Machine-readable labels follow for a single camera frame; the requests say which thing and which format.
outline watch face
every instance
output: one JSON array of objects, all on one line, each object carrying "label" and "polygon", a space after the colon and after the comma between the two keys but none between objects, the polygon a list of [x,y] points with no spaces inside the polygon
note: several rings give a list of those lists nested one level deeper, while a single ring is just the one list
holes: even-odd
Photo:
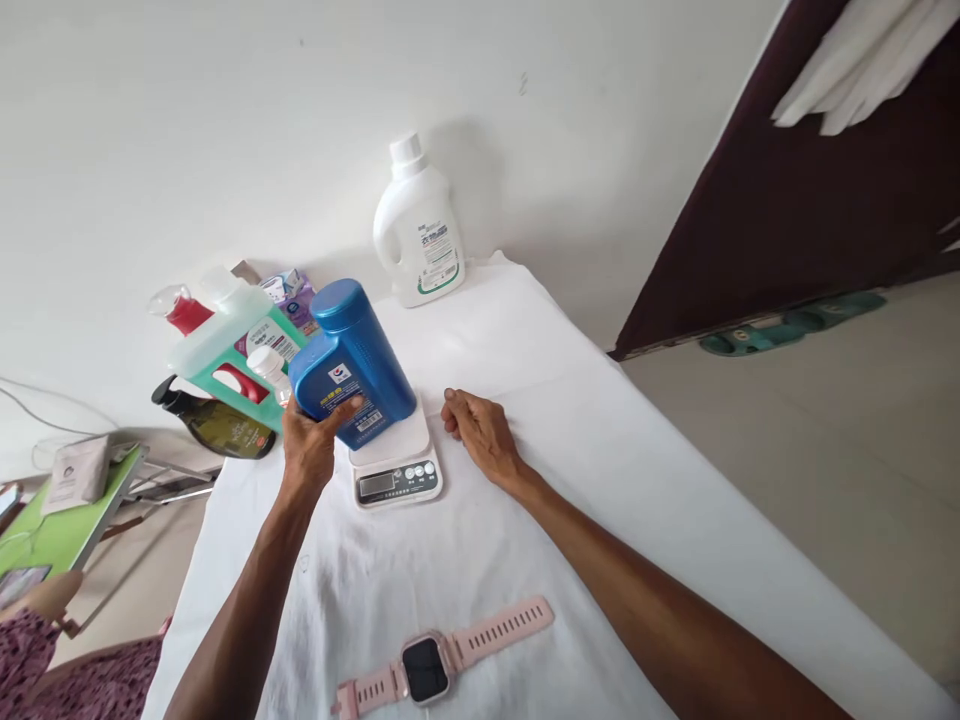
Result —
[{"label": "watch face", "polygon": [[410,685],[410,698],[414,702],[426,702],[442,695],[450,686],[450,679],[440,660],[440,647],[433,638],[424,638],[403,651],[403,668]]}]

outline teal slipper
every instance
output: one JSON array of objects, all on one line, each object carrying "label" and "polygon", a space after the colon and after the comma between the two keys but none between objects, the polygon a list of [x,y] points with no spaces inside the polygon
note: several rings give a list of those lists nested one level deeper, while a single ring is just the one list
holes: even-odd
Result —
[{"label": "teal slipper", "polygon": [[791,310],[783,316],[783,322],[804,332],[822,332],[886,303],[875,293],[850,293]]},{"label": "teal slipper", "polygon": [[787,325],[773,325],[768,328],[743,325],[735,330],[708,335],[700,341],[700,347],[714,355],[745,357],[784,345],[792,345],[802,340],[804,335],[806,333],[800,328]]}]

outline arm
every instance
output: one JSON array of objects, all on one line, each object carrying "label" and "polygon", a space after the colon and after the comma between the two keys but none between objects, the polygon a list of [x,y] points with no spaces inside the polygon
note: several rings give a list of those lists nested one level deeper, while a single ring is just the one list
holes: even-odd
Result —
[{"label": "arm", "polygon": [[677,717],[849,720],[773,650],[556,493],[521,459],[502,407],[462,390],[445,396],[447,431],[546,531]]},{"label": "arm", "polygon": [[290,576],[320,493],[333,475],[334,436],[362,403],[352,398],[315,423],[291,399],[283,416],[286,466],[280,493],[165,718],[243,720],[257,714]]}]

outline bottle cap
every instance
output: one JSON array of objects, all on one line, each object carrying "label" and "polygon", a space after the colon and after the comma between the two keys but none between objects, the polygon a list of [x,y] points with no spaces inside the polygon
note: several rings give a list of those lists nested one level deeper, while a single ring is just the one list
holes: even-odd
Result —
[{"label": "bottle cap", "polygon": [[346,330],[370,312],[367,294],[352,278],[335,280],[318,290],[310,301],[310,313],[326,333]]},{"label": "bottle cap", "polygon": [[200,286],[207,293],[210,301],[219,307],[228,302],[230,296],[237,290],[247,287],[247,283],[225,267],[217,266],[203,274],[200,278]]},{"label": "bottle cap", "polygon": [[147,303],[147,312],[166,319],[184,335],[200,327],[213,313],[190,296],[186,285],[168,285]]},{"label": "bottle cap", "polygon": [[176,379],[176,375],[171,375],[160,383],[157,389],[153,391],[150,399],[154,404],[159,405],[167,412],[171,412],[174,415],[182,415],[190,410],[197,401],[202,402],[203,399],[196,398],[182,390],[171,390],[170,385],[172,385]]},{"label": "bottle cap", "polygon": [[416,175],[427,166],[417,133],[390,143],[390,157],[393,158],[393,177],[397,180]]},{"label": "bottle cap", "polygon": [[264,380],[283,374],[283,356],[268,345],[261,345],[247,358],[247,367]]}]

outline door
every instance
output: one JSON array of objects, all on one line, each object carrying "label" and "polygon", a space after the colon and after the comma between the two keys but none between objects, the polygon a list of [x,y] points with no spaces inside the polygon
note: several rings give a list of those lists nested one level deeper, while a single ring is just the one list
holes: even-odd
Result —
[{"label": "door", "polygon": [[960,24],[900,98],[840,135],[820,136],[819,115],[793,128],[770,120],[844,5],[787,8],[614,358],[929,274],[960,238]]}]

